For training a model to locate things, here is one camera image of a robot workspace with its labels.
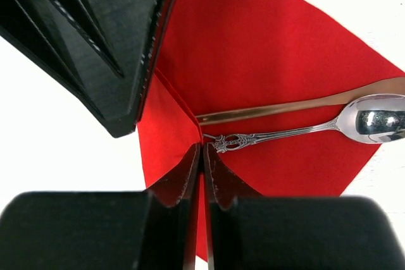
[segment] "spoon handle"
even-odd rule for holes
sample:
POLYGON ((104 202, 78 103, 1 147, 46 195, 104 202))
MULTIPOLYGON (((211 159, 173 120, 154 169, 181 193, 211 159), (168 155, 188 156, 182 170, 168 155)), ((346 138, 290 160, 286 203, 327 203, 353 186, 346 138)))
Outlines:
POLYGON ((279 113, 311 109, 314 107, 348 104, 349 102, 366 95, 372 94, 400 94, 405 95, 405 77, 396 77, 365 85, 354 90, 326 96, 308 101, 288 102, 270 106, 250 107, 231 111, 202 114, 197 116, 201 126, 228 123, 231 121, 246 120, 249 118, 274 115, 279 113))
POLYGON ((271 133, 252 133, 252 134, 230 134, 211 136, 204 134, 205 137, 215 139, 213 146, 217 153, 225 153, 228 151, 235 151, 248 145, 256 145, 260 142, 266 142, 268 140, 284 138, 289 136, 325 131, 325 130, 338 130, 336 125, 337 118, 316 126, 308 126, 306 128, 292 129, 286 131, 278 131, 271 133))

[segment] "napkin fold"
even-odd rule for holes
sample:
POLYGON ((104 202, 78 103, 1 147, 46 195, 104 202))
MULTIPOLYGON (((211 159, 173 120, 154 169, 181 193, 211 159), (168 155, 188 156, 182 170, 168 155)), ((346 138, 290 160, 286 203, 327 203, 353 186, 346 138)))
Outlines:
MULTIPOLYGON (((142 121, 146 184, 172 169, 201 131, 259 133, 326 122, 343 106, 198 127, 195 115, 301 101, 404 73, 303 0, 177 0, 142 121)), ((283 138, 221 154, 268 196, 340 195, 376 152, 335 131, 283 138)), ((207 259, 200 188, 197 254, 207 259)))

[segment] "spoon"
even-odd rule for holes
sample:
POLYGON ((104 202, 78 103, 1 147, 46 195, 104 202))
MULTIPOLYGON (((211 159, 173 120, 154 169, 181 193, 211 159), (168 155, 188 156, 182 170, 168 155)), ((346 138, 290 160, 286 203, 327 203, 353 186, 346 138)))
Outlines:
POLYGON ((405 96, 397 94, 374 94, 350 102, 340 114, 321 125, 287 131, 230 134, 205 137, 214 139, 218 153, 239 150, 267 140, 284 138, 325 130, 336 130, 357 142, 383 144, 405 137, 405 96))
POLYGON ((246 120, 249 118, 262 117, 314 107, 333 106, 348 104, 349 102, 366 95, 372 94, 402 94, 405 95, 405 77, 396 77, 365 85, 354 90, 326 96, 308 101, 288 102, 285 104, 272 104, 270 106, 250 107, 231 111, 202 114, 197 116, 201 126, 228 123, 231 121, 246 120))

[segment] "silverware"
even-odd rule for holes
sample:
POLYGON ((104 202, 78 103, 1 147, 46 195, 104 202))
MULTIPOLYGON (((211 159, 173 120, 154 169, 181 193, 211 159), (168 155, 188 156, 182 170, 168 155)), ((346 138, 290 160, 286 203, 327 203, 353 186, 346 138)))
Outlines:
POLYGON ((239 150, 267 140, 289 136, 336 130, 357 142, 383 144, 405 137, 405 96, 397 94, 374 94, 350 102, 333 120, 321 125, 294 130, 230 134, 205 137, 214 139, 218 153, 239 150))
POLYGON ((405 95, 405 77, 396 77, 380 80, 354 90, 326 96, 308 101, 288 102, 285 104, 272 104, 270 106, 250 107, 231 111, 198 115, 197 120, 201 126, 228 123, 231 121, 246 120, 249 118, 274 115, 279 113, 311 109, 314 107, 348 104, 349 102, 366 95, 373 94, 401 94, 405 95))

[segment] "ornate spoon handle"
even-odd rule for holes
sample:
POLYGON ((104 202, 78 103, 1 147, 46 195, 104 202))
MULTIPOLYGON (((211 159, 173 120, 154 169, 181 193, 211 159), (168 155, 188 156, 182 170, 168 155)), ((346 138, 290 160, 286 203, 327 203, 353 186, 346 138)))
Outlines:
POLYGON ((306 128, 299 128, 293 130, 271 132, 271 133, 253 133, 253 134, 230 134, 230 135, 219 135, 211 136, 204 134, 205 137, 215 139, 213 146, 217 153, 225 153, 228 151, 235 151, 241 148, 247 147, 248 145, 256 145, 260 142, 266 142, 268 140, 284 138, 289 136, 325 131, 325 130, 337 130, 339 128, 336 125, 337 118, 331 120, 327 123, 316 126, 308 126, 306 128))

